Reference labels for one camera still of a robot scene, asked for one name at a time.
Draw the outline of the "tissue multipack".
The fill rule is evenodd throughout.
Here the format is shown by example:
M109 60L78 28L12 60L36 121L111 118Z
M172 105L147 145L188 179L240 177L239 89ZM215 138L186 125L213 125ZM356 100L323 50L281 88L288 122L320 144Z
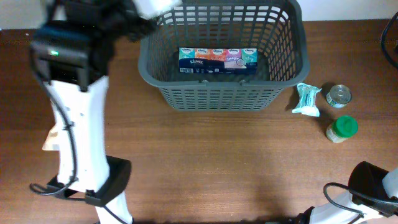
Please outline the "tissue multipack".
M255 74L257 49L208 49L181 47L178 67L181 73Z

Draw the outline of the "beige paper bag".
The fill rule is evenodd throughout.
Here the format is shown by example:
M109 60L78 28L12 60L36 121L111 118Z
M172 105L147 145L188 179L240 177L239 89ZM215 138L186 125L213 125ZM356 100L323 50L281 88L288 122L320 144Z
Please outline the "beige paper bag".
M58 141L58 132L59 128L57 125L54 125L49 131L44 145L42 146L43 151L58 151L59 150L59 141Z

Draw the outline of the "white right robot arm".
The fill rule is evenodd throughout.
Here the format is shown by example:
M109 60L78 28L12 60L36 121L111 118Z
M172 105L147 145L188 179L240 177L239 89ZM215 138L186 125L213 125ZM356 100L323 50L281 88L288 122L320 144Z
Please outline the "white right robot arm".
M397 169L387 171L369 162L360 162L347 185L330 182L323 194L328 203L310 207L289 223L365 223L397 215Z

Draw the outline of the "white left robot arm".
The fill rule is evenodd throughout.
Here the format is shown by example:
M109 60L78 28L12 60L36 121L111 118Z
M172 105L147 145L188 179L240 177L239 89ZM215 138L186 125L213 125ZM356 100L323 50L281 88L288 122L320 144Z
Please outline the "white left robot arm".
M101 223L132 223L125 189L128 160L108 156L104 106L108 65L122 36L138 41L157 29L156 18L177 1L54 1L29 48L30 66L50 98L60 154L58 174L32 192L95 207Z

